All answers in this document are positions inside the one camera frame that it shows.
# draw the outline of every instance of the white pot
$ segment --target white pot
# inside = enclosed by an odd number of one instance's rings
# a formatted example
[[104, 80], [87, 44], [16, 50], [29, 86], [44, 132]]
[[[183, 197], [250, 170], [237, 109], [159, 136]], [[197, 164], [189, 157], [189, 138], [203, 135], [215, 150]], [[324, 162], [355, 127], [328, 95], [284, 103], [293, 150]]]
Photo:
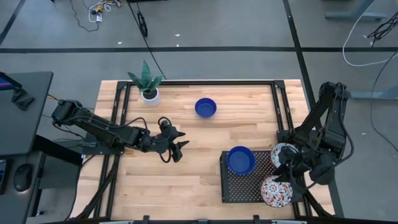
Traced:
[[159, 95], [159, 90], [157, 88], [156, 88], [156, 96], [155, 96], [155, 98], [150, 99], [150, 100], [146, 99], [144, 97], [144, 92], [141, 92], [141, 97], [144, 100], [145, 104], [149, 105], [149, 106], [156, 106], [156, 105], [158, 105], [160, 103], [160, 95]]

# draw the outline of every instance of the black perforated tray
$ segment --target black perforated tray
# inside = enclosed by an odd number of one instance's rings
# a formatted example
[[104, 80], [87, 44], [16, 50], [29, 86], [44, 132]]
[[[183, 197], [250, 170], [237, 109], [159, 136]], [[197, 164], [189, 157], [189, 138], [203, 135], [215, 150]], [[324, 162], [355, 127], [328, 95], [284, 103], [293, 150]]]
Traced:
[[221, 193], [224, 203], [263, 202], [260, 193], [261, 182], [271, 175], [275, 168], [269, 158], [270, 151], [253, 151], [256, 158], [254, 170], [247, 175], [235, 174], [226, 163], [228, 151], [220, 157]]

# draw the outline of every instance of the wooden tabletop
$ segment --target wooden tabletop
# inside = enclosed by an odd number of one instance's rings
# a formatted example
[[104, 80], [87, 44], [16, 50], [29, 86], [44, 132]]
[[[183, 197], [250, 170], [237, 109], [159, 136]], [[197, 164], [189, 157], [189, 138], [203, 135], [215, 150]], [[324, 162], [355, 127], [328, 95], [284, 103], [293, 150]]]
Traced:
[[[300, 80], [284, 81], [294, 125], [299, 126], [308, 115], [303, 88]], [[102, 81], [99, 90], [95, 113], [106, 119], [111, 118], [117, 82]], [[187, 134], [176, 140], [190, 142], [182, 150], [181, 161], [168, 164], [156, 153], [126, 148], [119, 164], [112, 220], [142, 220], [144, 215], [150, 215], [151, 220], [250, 220], [253, 215], [261, 219], [294, 217], [292, 205], [272, 208], [264, 203], [221, 201], [221, 152], [235, 146], [271, 150], [277, 144], [277, 120], [270, 87], [160, 86], [159, 92], [161, 103], [150, 107], [144, 104], [138, 89], [131, 88], [126, 122], [141, 116], [148, 122], [151, 134], [157, 134], [157, 120], [166, 116], [179, 131]], [[217, 102], [217, 112], [210, 119], [201, 119], [195, 114], [195, 102], [203, 97]], [[140, 122], [132, 125], [143, 127]], [[72, 217], [84, 209], [97, 191], [102, 161], [103, 156], [96, 156], [82, 169]], [[306, 180], [308, 185], [312, 183], [308, 175]], [[327, 186], [316, 185], [311, 192], [326, 211], [334, 213]]]

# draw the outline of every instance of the gray floor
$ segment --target gray floor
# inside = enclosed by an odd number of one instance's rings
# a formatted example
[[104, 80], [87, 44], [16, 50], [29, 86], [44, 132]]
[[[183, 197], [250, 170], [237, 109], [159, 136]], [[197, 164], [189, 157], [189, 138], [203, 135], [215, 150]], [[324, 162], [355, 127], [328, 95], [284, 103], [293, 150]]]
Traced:
[[[2, 1], [2, 30], [17, 1]], [[87, 20], [87, 10], [79, 0], [72, 0], [82, 25], [95, 28]], [[86, 0], [86, 4], [96, 2]], [[358, 1], [290, 0], [290, 6], [302, 47], [341, 47], [352, 28], [352, 21], [328, 21], [327, 11], [352, 9]], [[140, 3], [149, 26], [147, 41], [151, 47], [266, 46], [292, 47], [293, 41], [279, 0], [169, 0]], [[392, 16], [398, 10], [393, 0], [377, 0], [369, 11]], [[349, 47], [368, 47], [363, 35], [379, 23], [359, 23]], [[397, 46], [398, 29], [377, 46]], [[0, 48], [79, 48], [79, 47], [145, 47], [128, 6], [105, 12], [99, 31], [87, 33], [73, 18], [68, 0], [26, 0], [15, 23]], [[155, 57], [169, 79], [198, 78], [298, 78], [301, 79], [295, 52], [156, 52]], [[387, 59], [391, 53], [347, 53], [353, 63]], [[325, 81], [343, 82], [349, 90], [369, 91], [382, 67], [355, 68], [345, 64], [341, 53], [304, 53], [314, 93]], [[51, 94], [81, 101], [94, 107], [101, 80], [127, 79], [127, 71], [139, 71], [146, 60], [154, 73], [159, 73], [149, 53], [67, 53], [67, 54], [0, 54], [4, 72], [54, 73]], [[396, 61], [385, 69], [376, 90], [398, 83]], [[394, 144], [398, 121], [395, 102], [375, 102], [376, 126]], [[44, 114], [56, 107], [49, 100]], [[345, 124], [356, 149], [354, 156], [339, 166], [336, 182], [346, 217], [398, 220], [398, 153], [370, 126], [369, 101], [350, 100]], [[54, 131], [48, 118], [43, 118], [39, 134], [49, 139], [74, 138]], [[73, 187], [46, 190], [40, 209], [47, 211], [28, 223], [64, 219], [70, 209]]]

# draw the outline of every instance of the potted plant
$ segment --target potted plant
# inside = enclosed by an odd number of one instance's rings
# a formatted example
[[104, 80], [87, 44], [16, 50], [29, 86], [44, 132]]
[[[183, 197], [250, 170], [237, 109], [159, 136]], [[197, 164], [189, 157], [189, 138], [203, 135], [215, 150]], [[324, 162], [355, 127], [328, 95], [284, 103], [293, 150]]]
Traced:
[[152, 106], [159, 104], [160, 96], [157, 87], [162, 81], [161, 75], [153, 78], [146, 61], [144, 61], [142, 66], [141, 78], [130, 72], [128, 72], [128, 74], [134, 84], [138, 87], [139, 91], [141, 91], [141, 96], [145, 104]]

